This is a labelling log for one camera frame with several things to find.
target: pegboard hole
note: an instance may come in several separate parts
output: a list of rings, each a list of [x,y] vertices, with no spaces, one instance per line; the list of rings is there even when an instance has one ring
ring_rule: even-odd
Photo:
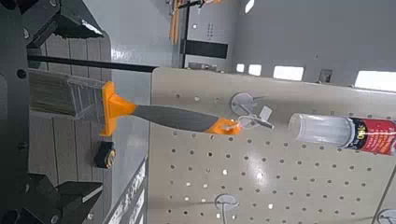
[[[264,174],[263,173],[257,173],[256,174],[257,179],[261,180],[264,178]]]

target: metal rod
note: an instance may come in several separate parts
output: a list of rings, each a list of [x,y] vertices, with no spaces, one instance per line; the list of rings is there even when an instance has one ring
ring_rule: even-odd
[[[154,71],[154,69],[157,68],[157,66],[148,66],[148,65],[138,65],[138,64],[129,64],[129,63],[106,63],[106,62],[98,62],[98,61],[66,59],[66,58],[38,56],[38,55],[28,55],[27,60],[35,61],[35,62],[62,63],[62,64],[70,64],[70,65],[109,68],[109,69],[144,72],[144,73],[152,73],[152,71]]]

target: ceiling light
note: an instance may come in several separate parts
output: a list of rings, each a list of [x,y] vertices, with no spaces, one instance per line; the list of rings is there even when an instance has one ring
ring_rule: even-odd
[[[303,79],[304,68],[293,66],[276,66],[274,78],[301,81]]]

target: spray can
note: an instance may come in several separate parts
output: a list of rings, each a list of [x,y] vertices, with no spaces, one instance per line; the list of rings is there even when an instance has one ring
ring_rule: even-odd
[[[394,120],[294,114],[289,130],[299,141],[396,155]]]

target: red label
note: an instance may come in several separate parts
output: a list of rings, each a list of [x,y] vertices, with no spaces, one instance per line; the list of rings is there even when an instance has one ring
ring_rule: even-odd
[[[393,142],[396,138],[396,125],[391,120],[362,119],[365,127],[358,127],[355,133],[358,139],[365,138],[362,151],[390,155],[394,148]]]

